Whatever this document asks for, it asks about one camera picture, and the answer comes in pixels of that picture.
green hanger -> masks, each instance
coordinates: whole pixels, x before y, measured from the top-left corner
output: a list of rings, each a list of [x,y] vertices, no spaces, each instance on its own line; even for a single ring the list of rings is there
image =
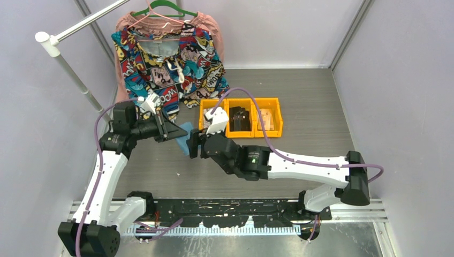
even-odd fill
[[[186,10],[183,10],[181,9],[180,7],[178,7],[178,5],[172,3],[171,1],[168,1],[168,0],[156,0],[156,1],[153,1],[151,4],[150,4],[150,7],[152,9],[155,9],[156,7],[159,7],[159,6],[167,6],[167,7],[170,7],[178,12],[181,12],[182,14],[170,14],[170,15],[164,15],[166,17],[184,17],[186,14],[188,15],[192,15],[194,17],[197,16],[197,13],[195,12],[190,12],[190,11],[186,11]],[[136,13],[133,13],[132,16],[133,17],[136,17],[136,16],[139,16],[141,14],[147,14],[149,12],[149,9],[146,8],[142,11],[138,11]]]

white wall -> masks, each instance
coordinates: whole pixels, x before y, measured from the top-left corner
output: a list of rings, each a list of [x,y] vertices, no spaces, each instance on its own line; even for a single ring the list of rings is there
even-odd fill
[[[0,255],[57,256],[57,236],[81,199],[95,157],[95,110],[35,41],[81,19],[72,1],[7,1],[0,8]],[[115,92],[114,67],[89,28],[60,45],[103,106]]]
[[[97,11],[113,0],[87,0]],[[225,45],[225,67],[328,67],[362,0],[182,0],[183,8],[211,15]],[[116,21],[147,7],[132,0],[99,21],[110,40]],[[168,7],[156,11],[168,14]]]
[[[375,1],[335,79],[402,256],[453,256],[454,2]]]

comic print shirt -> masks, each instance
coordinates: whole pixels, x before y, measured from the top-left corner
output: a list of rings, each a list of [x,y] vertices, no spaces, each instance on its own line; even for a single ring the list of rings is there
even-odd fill
[[[124,28],[112,34],[112,39],[129,98],[146,98],[154,91],[171,120],[179,111],[179,101],[191,108],[229,89],[224,66],[206,30],[183,24],[181,32],[154,36]]]

white clothes rail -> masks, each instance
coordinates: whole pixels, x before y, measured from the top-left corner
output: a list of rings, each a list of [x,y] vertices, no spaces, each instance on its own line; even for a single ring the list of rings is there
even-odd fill
[[[99,18],[103,17],[104,15],[108,14],[109,12],[115,10],[116,8],[122,6],[123,4],[129,2],[129,0],[118,0],[113,4],[97,11],[81,20],[80,22],[74,24],[70,28],[66,29],[65,31],[57,34],[57,35],[49,35],[46,32],[38,32],[35,35],[35,39],[39,42],[50,57],[55,58],[58,61],[60,66],[63,70],[70,76],[71,80],[77,85],[80,92],[84,94],[87,100],[92,104],[92,106],[96,109],[97,112],[102,112],[104,109],[99,104],[98,100],[93,96],[90,90],[85,86],[85,84],[80,80],[79,76],[74,72],[68,62],[63,58],[62,54],[57,48],[57,45],[62,41],[65,40],[67,37],[71,36],[72,34],[76,33],[77,31],[85,28],[86,26],[90,25],[92,22],[95,22]],[[103,116],[106,122],[110,121],[109,115],[105,114]]]

orange bin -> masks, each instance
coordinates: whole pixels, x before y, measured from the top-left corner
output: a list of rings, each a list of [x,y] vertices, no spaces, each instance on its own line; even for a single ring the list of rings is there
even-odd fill
[[[270,109],[273,116],[274,130],[267,131],[267,136],[270,138],[279,138],[282,136],[282,115],[281,105],[278,98],[256,98],[259,108]],[[213,108],[218,99],[203,99],[200,102],[200,118],[199,129],[203,129],[203,121],[205,120],[203,110]],[[249,111],[249,121],[251,122],[251,131],[230,131],[230,124],[225,128],[225,136],[228,138],[263,138],[263,132],[259,130],[259,115],[254,103],[249,98],[224,99],[219,105],[230,117],[230,107],[243,107]]]
[[[205,129],[203,127],[203,121],[205,120],[203,110],[213,108],[217,102],[218,99],[203,99],[202,101],[200,101],[200,118],[199,118],[200,130]],[[229,104],[227,103],[227,99],[222,100],[222,103],[219,105],[219,107],[224,109],[224,111],[227,112],[227,115],[229,114]]]
[[[269,138],[280,138],[282,136],[283,121],[279,98],[256,98],[255,100],[257,101],[260,109],[269,109],[273,116],[274,130],[268,130],[267,136]],[[257,117],[257,124],[252,127],[254,137],[263,138],[263,131],[261,129],[259,130],[260,120],[258,112],[256,112],[255,116]]]
[[[225,128],[225,136],[228,138],[253,138],[254,137],[254,124],[257,122],[257,112],[255,111],[254,103],[249,98],[230,98],[228,100],[229,108],[242,107],[249,112],[249,121],[251,122],[251,131],[230,131],[230,124]],[[230,117],[230,110],[227,110],[227,115]]]

